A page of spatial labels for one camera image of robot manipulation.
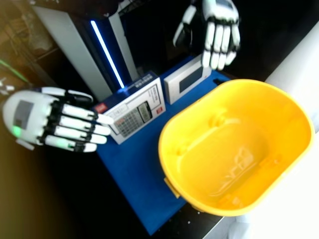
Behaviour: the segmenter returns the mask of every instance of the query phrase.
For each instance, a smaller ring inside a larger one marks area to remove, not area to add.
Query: green cable
[[[16,76],[18,76],[21,80],[24,82],[30,83],[26,77],[24,77],[19,71],[17,71],[15,68],[11,67],[8,63],[0,59],[0,64],[7,67],[12,73],[14,73]]]

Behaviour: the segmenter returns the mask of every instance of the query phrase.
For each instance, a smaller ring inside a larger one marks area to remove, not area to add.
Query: robotic hand
[[[82,107],[93,98],[85,93],[43,87],[19,91],[3,105],[3,121],[17,142],[29,149],[33,144],[75,151],[93,152],[96,144],[106,143],[107,127],[114,121]]]
[[[185,11],[173,39],[174,46],[186,38],[192,43],[191,22],[200,8],[198,1],[193,0],[194,5],[191,4]],[[231,0],[202,0],[201,6],[207,23],[202,65],[222,70],[232,63],[240,46],[238,10]]]

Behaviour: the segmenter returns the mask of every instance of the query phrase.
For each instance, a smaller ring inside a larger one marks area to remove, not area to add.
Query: blue mat
[[[161,79],[189,60],[191,58],[170,69]],[[97,149],[100,158],[150,235],[186,203],[183,198],[176,199],[163,180],[165,175],[158,156],[160,132],[170,118],[215,88],[215,78],[228,80],[220,73],[212,72],[211,76],[172,106],[166,104],[164,114],[124,143],[117,145],[108,137],[108,142],[99,145]]]

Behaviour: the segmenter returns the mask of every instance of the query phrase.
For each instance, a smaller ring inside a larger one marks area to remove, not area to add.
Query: yellow plastic bin
[[[312,122],[282,90],[226,82],[174,116],[159,139],[165,182],[200,211],[242,215],[308,150]]]

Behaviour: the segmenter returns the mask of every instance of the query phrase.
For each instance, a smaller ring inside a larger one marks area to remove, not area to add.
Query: calculator screen
[[[151,118],[152,113],[149,104],[145,101],[137,108],[118,119],[114,125],[123,137],[127,137]]]

